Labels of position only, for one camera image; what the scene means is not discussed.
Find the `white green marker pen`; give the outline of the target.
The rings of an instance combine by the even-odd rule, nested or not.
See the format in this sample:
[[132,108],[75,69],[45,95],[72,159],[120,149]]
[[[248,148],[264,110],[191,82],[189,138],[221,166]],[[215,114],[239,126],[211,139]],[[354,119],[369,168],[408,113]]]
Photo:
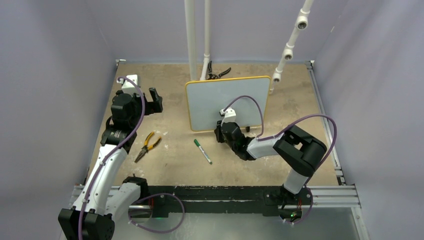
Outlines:
[[201,153],[203,154],[203,156],[205,157],[205,159],[208,161],[208,163],[210,165],[213,164],[212,160],[210,159],[210,157],[208,156],[208,154],[205,152],[205,150],[203,149],[203,147],[201,146],[201,144],[198,142],[197,139],[193,140],[194,144],[199,148],[199,150],[201,151]]

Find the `yellow framed whiteboard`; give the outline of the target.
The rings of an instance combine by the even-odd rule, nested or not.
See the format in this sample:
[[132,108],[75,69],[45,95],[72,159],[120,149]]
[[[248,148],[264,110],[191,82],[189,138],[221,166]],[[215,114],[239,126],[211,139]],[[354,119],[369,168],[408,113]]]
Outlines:
[[236,113],[240,127],[260,127],[271,86],[269,76],[190,81],[185,84],[190,129],[212,131],[226,107]]

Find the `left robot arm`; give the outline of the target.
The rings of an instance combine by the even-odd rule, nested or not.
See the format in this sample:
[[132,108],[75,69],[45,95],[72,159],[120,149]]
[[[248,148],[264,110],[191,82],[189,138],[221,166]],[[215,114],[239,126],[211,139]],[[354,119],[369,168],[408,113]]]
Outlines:
[[152,101],[135,90],[118,90],[112,99],[111,116],[105,123],[99,154],[81,194],[71,208],[63,208],[58,222],[68,240],[110,240],[116,222],[129,210],[130,204],[146,203],[149,199],[147,181],[129,176],[110,196],[114,179],[137,137],[135,129],[147,115],[163,111],[163,98],[154,87],[149,88]]

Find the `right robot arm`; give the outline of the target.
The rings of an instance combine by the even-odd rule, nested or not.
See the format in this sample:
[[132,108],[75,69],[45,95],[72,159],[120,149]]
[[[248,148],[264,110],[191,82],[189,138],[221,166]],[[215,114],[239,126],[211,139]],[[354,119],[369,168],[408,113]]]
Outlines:
[[293,125],[277,137],[260,141],[245,136],[236,122],[218,121],[214,134],[244,161],[280,156],[291,170],[282,185],[280,196],[288,204],[300,198],[301,189],[319,168],[327,146],[300,127]]

